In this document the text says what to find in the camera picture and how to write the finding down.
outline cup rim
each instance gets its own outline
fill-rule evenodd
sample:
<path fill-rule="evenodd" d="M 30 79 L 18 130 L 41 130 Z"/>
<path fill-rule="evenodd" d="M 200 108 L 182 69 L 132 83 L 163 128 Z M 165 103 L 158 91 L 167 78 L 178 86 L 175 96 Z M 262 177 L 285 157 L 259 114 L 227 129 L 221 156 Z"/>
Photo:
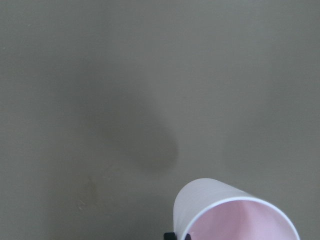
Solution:
<path fill-rule="evenodd" d="M 262 199 L 259 199 L 259 198 L 256 198 L 256 197 L 253 197 L 253 196 L 233 196 L 233 197 L 228 197 L 228 198 L 225 198 L 225 199 L 222 199 L 222 200 L 219 200 L 219 201 L 216 201 L 216 202 L 213 202 L 211 203 L 210 205 L 208 205 L 207 207 L 203 208 L 200 212 L 198 212 L 192 219 L 191 221 L 188 223 L 188 225 L 186 226 L 186 228 L 184 229 L 181 237 L 179 238 L 179 240 L 184 240 L 189 229 L 192 227 L 192 225 L 205 213 L 207 212 L 208 210 L 218 206 L 218 205 L 221 205 L 221 204 L 225 204 L 225 203 L 229 203 L 229 202 L 233 202 L 233 201 L 251 201 L 251 202 L 256 202 L 256 203 L 260 203 L 260 204 L 263 204 L 271 209 L 273 209 L 274 211 L 276 211 L 278 214 L 280 214 L 285 220 L 286 222 L 289 224 L 289 226 L 291 227 L 295 237 L 296 237 L 296 240 L 300 240 L 300 237 L 299 237 L 299 234 L 294 226 L 294 224 L 291 222 L 291 220 L 287 217 L 287 215 L 281 211 L 278 207 L 276 207 L 275 205 L 265 201 L 265 200 L 262 200 Z"/>

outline black object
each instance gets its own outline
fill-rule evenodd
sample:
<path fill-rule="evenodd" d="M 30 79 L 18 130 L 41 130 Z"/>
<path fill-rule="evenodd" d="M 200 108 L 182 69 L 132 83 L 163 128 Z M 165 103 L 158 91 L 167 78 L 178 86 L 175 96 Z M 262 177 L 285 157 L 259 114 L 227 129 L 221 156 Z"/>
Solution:
<path fill-rule="evenodd" d="M 166 232 L 163 235 L 163 240 L 177 240 L 177 236 L 174 232 Z M 185 236 L 184 240 L 191 240 L 191 236 L 189 233 Z"/>

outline wall surface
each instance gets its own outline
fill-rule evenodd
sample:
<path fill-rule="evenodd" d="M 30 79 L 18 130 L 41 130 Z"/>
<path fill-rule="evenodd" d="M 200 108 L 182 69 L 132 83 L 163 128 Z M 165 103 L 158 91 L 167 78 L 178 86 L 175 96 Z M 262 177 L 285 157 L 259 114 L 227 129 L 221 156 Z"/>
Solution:
<path fill-rule="evenodd" d="M 320 1 L 0 1 L 0 239 L 161 240 L 214 178 L 320 236 Z"/>

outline white plastic cup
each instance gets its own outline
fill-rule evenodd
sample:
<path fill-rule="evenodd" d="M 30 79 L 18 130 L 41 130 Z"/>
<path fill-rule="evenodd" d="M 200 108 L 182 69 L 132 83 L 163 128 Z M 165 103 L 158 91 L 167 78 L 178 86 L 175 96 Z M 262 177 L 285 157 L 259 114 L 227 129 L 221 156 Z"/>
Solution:
<path fill-rule="evenodd" d="M 276 206 L 218 180 L 201 178 L 184 186 L 173 207 L 177 240 L 300 240 Z"/>

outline stain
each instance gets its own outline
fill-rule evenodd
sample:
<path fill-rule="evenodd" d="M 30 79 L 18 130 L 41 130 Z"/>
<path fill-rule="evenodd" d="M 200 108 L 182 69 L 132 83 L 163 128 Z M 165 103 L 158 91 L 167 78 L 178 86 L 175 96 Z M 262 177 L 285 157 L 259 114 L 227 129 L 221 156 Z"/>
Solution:
<path fill-rule="evenodd" d="M 115 166 L 115 163 L 110 163 L 107 167 L 105 167 L 100 174 L 102 179 L 107 179 L 108 181 L 111 180 L 111 174 L 114 172 L 118 172 L 120 170 L 119 166 Z"/>
<path fill-rule="evenodd" d="M 162 196 L 137 193 L 113 210 L 89 218 L 87 223 L 94 227 L 82 232 L 80 239 L 162 239 L 163 233 L 172 231 L 172 203 Z"/>
<path fill-rule="evenodd" d="M 85 210 L 86 208 L 97 206 L 98 204 L 98 191 L 97 185 L 89 176 L 85 184 L 81 187 L 78 199 L 77 199 L 77 208 L 80 211 Z"/>

